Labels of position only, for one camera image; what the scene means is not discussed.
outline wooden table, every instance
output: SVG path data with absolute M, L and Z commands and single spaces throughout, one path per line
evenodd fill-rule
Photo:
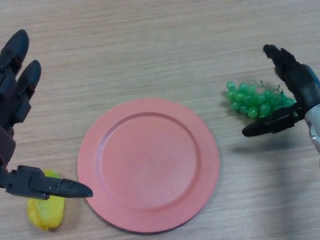
M 29 222 L 26 199 L 2 190 L 0 239 L 319 239 L 319 154 L 305 123 L 245 138 L 244 121 L 230 114 L 223 97 L 227 81 L 282 84 L 264 44 L 286 48 L 320 74 L 318 0 L 2 0 L 0 19 L 0 43 L 27 30 L 24 66 L 38 59 L 43 70 L 32 110 L 15 127 L 10 169 L 23 164 L 77 179 L 88 128 L 111 107 L 141 97 L 193 109 L 215 135 L 221 156 L 211 200 L 173 231 L 121 232 L 85 200 L 67 199 L 62 225 L 43 232 Z

